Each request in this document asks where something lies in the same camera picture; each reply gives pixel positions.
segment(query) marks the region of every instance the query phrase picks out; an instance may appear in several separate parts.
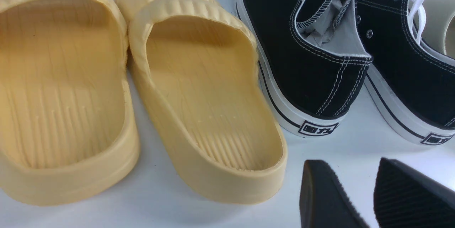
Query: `white midsole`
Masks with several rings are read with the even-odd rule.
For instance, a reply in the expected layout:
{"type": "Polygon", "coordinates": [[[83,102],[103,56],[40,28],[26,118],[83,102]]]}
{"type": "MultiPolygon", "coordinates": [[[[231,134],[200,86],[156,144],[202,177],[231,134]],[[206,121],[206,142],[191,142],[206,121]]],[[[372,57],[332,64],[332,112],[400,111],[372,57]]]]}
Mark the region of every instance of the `white midsole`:
{"type": "Polygon", "coordinates": [[[427,142],[427,137],[434,134],[435,137],[447,139],[455,134],[455,129],[440,129],[426,123],[414,115],[414,113],[412,113],[393,93],[392,89],[374,65],[369,67],[367,74],[368,76],[365,79],[365,85],[374,103],[389,125],[403,138],[416,144],[439,145],[427,142]]]}
{"type": "MultiPolygon", "coordinates": [[[[257,38],[256,32],[252,27],[251,20],[246,12],[245,5],[243,0],[235,0],[234,12],[239,14],[239,19],[242,20],[245,25],[252,31],[252,33],[257,38]]],[[[260,44],[257,42],[257,49],[259,52],[259,64],[260,64],[260,73],[259,73],[259,81],[261,89],[271,106],[273,113],[278,121],[278,123],[289,132],[296,134],[301,137],[307,136],[320,136],[321,134],[316,133],[307,133],[302,131],[302,125],[311,124],[318,129],[333,129],[338,127],[338,124],[344,119],[344,116],[334,119],[334,120],[323,120],[318,119],[313,116],[310,116],[301,110],[294,107],[283,95],[283,93],[278,88],[278,84],[272,75],[272,70],[270,69],[270,65],[268,64],[267,57],[265,56],[264,50],[260,44]]]]}

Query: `white shoelace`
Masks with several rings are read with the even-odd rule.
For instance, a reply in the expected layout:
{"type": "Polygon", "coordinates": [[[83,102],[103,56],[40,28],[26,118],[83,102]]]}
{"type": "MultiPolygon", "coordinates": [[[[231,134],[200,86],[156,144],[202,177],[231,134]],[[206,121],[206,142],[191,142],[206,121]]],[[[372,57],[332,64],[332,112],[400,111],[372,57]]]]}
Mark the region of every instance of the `white shoelace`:
{"type": "Polygon", "coordinates": [[[411,31],[411,34],[414,36],[416,39],[417,44],[421,43],[422,40],[422,33],[425,29],[425,24],[426,24],[426,12],[423,7],[423,2],[424,0],[408,0],[409,1],[409,6],[411,7],[411,10],[408,13],[408,27],[409,30],[411,31]],[[416,13],[419,16],[419,29],[417,31],[417,35],[414,35],[414,16],[416,13]]]}

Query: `metal eyelet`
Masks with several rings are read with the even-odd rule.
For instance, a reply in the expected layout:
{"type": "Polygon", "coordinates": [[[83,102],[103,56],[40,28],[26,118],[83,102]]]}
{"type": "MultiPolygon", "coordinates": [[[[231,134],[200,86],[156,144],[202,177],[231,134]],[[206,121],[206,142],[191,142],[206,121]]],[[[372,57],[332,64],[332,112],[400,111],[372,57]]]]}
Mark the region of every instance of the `metal eyelet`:
{"type": "Polygon", "coordinates": [[[373,36],[372,30],[367,30],[367,38],[371,38],[373,36]]]}

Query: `sneaker tongue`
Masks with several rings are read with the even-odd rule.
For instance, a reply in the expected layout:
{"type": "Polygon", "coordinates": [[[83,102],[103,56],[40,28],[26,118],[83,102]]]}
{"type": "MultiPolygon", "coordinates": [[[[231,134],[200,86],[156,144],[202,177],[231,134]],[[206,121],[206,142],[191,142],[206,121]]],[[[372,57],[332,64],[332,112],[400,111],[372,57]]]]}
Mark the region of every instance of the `sneaker tongue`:
{"type": "Polygon", "coordinates": [[[297,15],[297,29],[321,46],[331,40],[351,0],[305,0],[297,15]]]}

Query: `sneaker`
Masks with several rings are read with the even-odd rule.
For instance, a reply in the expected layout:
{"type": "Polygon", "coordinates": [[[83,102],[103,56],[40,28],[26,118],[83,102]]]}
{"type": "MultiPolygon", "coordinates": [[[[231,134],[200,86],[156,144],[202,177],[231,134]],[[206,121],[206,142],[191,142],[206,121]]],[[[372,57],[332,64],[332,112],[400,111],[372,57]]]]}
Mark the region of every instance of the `sneaker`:
{"type": "Polygon", "coordinates": [[[260,85],[279,124],[302,137],[331,134],[357,97],[372,58],[353,0],[236,0],[257,38],[260,85]]]}
{"type": "Polygon", "coordinates": [[[359,35],[374,57],[365,85],[382,116],[410,142],[447,142],[455,134],[455,59],[421,39],[424,0],[356,1],[359,35]]]}

